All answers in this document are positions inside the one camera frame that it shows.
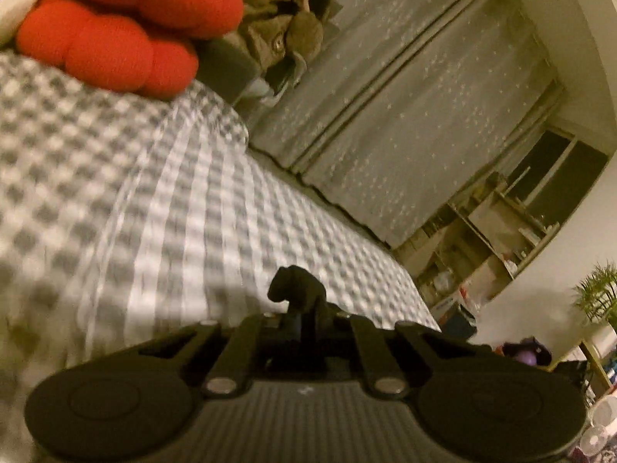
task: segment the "bed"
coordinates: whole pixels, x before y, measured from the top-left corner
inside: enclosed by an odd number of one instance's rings
[[[0,53],[0,461],[24,463],[27,394],[60,368],[201,320],[280,311],[298,265],[328,299],[436,327],[408,274],[246,154],[193,83],[172,103],[84,86]]]

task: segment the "gray curtain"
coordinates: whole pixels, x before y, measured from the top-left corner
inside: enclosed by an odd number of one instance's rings
[[[561,87],[516,0],[337,0],[341,35],[251,144],[392,247]]]

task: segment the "floor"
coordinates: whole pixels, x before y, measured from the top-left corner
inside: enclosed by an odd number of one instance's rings
[[[330,204],[326,199],[314,188],[304,185],[298,177],[289,173],[285,169],[279,166],[269,155],[259,152],[258,150],[249,148],[247,153],[257,161],[257,163],[265,170],[274,174],[280,180],[286,182],[289,186],[294,187],[304,196],[309,198],[312,202],[316,203],[323,210],[328,212],[332,217],[349,227],[351,230],[362,235],[364,238],[370,240],[377,246],[388,251],[388,247],[384,245],[368,228],[357,224],[344,210],[336,205]]]

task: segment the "ceiling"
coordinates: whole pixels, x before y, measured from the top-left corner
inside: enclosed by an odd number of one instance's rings
[[[520,1],[567,89],[552,124],[612,154],[617,150],[617,11],[612,0]],[[607,73],[615,75],[614,92]]]

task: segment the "red plush toy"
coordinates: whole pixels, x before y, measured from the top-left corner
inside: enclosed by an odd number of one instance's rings
[[[242,17],[242,0],[39,0],[16,45],[92,86],[168,99],[197,72],[189,39],[223,36]]]

